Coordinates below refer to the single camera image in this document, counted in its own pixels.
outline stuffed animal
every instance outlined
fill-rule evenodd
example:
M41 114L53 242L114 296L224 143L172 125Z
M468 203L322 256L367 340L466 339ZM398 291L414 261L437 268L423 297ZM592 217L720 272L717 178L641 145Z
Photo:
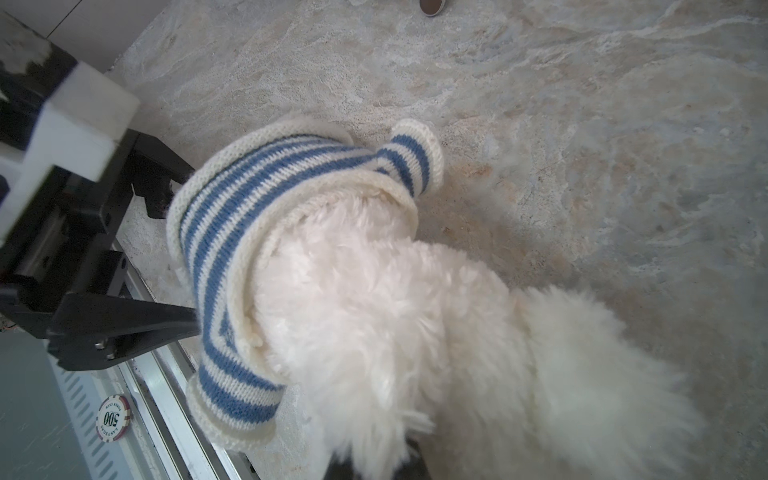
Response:
M187 400L212 442L268 442L286 384L326 443L384 480L418 439L433 478L646 478L680 470L702 420L684 377L586 293L510 289L414 241L443 156L400 121L377 151L298 118L217 153L167 237L197 299Z

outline blue-gray surface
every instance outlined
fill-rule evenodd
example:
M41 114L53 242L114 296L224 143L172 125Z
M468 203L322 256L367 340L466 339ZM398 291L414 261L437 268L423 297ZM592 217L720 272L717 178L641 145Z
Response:
M691 373L710 430L690 478L757 479L767 19L765 0L449 0L435 18L415 0L177 0L111 74L143 102L136 126L195 166L291 111L368 145L397 119L433 122L446 185L419 236L510 283L591 286L635 342ZM188 301L162 223L132 212L132 260L160 298ZM314 468L301 428L261 451L259 468L286 462L262 478Z
M42 342L0 333L0 364L0 478L90 478Z

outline marble surface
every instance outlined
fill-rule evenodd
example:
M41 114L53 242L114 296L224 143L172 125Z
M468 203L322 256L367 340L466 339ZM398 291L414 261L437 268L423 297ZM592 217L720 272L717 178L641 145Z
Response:
M688 478L768 478L765 0L176 0L110 76L194 166L290 112L368 145L432 122L447 179L419 237L594 289L691 374L710 426ZM189 301L141 200L120 235L161 300ZM264 480L319 478L292 405L293 457Z

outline fluffy white fur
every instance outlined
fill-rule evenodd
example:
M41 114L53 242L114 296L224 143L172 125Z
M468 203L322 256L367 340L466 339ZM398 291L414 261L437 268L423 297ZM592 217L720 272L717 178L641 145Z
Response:
M631 480L680 469L702 425L681 375L591 296L510 290L348 190L282 237L253 295L270 365L331 449L383 480L419 438L433 478Z

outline blue and white striped sweater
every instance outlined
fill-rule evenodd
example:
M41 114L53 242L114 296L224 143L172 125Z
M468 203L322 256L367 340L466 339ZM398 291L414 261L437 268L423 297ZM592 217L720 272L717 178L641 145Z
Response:
M359 185L388 193L415 232L413 197L442 183L439 143L417 121L399 122L375 153L351 143L345 131L310 119L270 125L211 158L171 205L169 248L186 266L203 344L187 398L201 428L225 448L271 438L285 389L263 357L257 319L247 314L246 284L269 253L269 233L305 205Z

